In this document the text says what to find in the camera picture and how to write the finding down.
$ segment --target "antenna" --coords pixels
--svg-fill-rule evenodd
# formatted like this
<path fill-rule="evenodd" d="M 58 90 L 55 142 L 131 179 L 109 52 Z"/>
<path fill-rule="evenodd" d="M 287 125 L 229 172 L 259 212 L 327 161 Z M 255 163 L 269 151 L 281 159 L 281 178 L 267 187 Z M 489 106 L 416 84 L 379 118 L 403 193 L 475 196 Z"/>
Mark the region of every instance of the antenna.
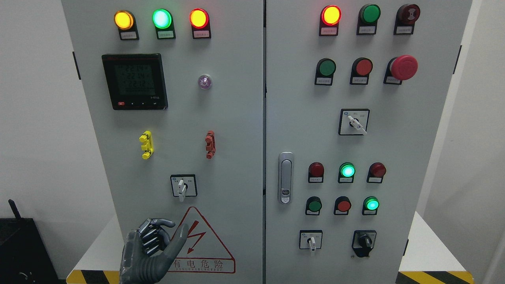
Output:
<path fill-rule="evenodd" d="M 11 205 L 12 213 L 14 213 L 16 219 L 21 220 L 21 215 L 19 214 L 18 207 L 16 206 L 14 200 L 9 199 L 9 205 Z"/>

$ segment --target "gray metal panel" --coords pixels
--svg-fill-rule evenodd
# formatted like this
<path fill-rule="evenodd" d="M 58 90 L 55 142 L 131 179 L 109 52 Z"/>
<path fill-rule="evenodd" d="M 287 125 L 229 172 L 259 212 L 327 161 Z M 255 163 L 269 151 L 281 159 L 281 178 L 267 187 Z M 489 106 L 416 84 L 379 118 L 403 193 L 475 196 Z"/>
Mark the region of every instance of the gray metal panel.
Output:
<path fill-rule="evenodd" d="M 399 0 L 374 2 L 382 10 L 376 35 L 356 36 L 358 11 L 367 1 L 267 1 L 267 283 L 394 283 L 454 69 L 471 0 L 418 0 L 421 17 L 413 35 L 393 36 Z M 319 37 L 321 10 L 342 9 L 337 37 Z M 384 85 L 389 60 L 417 58 L 419 71 L 403 85 Z M 314 86 L 317 62 L 336 62 L 333 86 Z M 370 58 L 366 86 L 349 85 L 352 63 Z M 368 108 L 366 136 L 339 136 L 343 108 Z M 292 200 L 277 201 L 281 152 L 295 155 Z M 325 166 L 324 183 L 308 183 L 312 162 Z M 356 166 L 355 181 L 338 184 L 343 162 Z M 374 162 L 387 174 L 366 183 Z M 306 216 L 305 202 L 321 198 L 320 216 Z M 339 196 L 348 196 L 348 216 L 334 216 Z M 362 216 L 363 200 L 376 196 L 377 216 Z M 322 248 L 311 257 L 298 249 L 299 230 L 323 230 Z M 376 230 L 370 258 L 351 249 L 353 232 Z"/>
<path fill-rule="evenodd" d="M 122 234 L 147 217 L 179 222 L 196 206 L 236 259 L 236 273 L 169 273 L 164 282 L 261 282 L 263 1 L 93 0 L 63 7 Z M 175 40 L 156 39 L 151 15 L 158 8 L 172 13 Z M 209 13 L 211 39 L 192 39 L 194 8 Z M 122 9 L 136 17 L 140 40 L 119 40 L 113 17 Z M 109 53 L 161 53 L 169 109 L 113 111 L 100 58 Z M 204 73 L 212 76 L 210 90 L 197 85 Z M 155 147 L 146 161 L 138 141 L 145 130 Z M 211 160 L 208 130 L 216 133 Z M 195 174 L 198 197 L 180 203 L 171 174 Z"/>

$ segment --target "red triangle warning symbol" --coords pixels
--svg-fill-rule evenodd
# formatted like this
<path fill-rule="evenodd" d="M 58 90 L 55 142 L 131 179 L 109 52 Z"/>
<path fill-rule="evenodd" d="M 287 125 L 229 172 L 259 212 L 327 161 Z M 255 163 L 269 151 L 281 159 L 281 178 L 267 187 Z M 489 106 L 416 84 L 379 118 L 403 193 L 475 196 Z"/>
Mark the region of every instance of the red triangle warning symbol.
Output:
<path fill-rule="evenodd" d="M 183 223 L 188 239 L 169 272 L 235 273 L 235 258 L 196 207 L 188 208 Z"/>

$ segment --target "illuminated yellow light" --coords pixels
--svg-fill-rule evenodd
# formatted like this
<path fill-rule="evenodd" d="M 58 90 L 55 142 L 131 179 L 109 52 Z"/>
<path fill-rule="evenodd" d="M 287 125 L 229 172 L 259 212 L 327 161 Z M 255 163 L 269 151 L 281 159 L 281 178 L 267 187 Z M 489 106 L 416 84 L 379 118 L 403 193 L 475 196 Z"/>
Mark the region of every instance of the illuminated yellow light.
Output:
<path fill-rule="evenodd" d="M 340 8 L 335 5 L 330 5 L 330 6 L 326 6 L 323 9 L 323 13 L 321 15 L 321 18 L 323 20 L 323 23 L 325 23 L 328 26 L 333 26 L 333 25 L 338 24 L 341 16 L 342 16 L 342 13 L 340 12 Z"/>
<path fill-rule="evenodd" d="M 209 15 L 204 9 L 197 8 L 189 14 L 189 21 L 193 27 L 201 29 L 209 23 Z"/>
<path fill-rule="evenodd" d="M 114 15 L 116 26 L 122 30 L 129 30 L 133 27 L 133 15 L 126 10 L 119 10 Z"/>

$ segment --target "robotic hand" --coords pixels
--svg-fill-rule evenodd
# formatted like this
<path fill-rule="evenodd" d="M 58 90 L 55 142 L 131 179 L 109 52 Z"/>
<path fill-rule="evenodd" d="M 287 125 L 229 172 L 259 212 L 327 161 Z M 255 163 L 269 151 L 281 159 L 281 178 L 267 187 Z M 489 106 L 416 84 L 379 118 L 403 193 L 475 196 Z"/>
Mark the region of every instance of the robotic hand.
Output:
<path fill-rule="evenodd" d="M 123 248 L 120 284 L 152 284 L 165 276 L 186 243 L 188 225 L 181 225 L 172 241 L 161 225 L 172 228 L 175 223 L 165 219 L 147 219 L 138 230 L 128 234 Z M 151 257 L 159 250 L 163 252 Z"/>

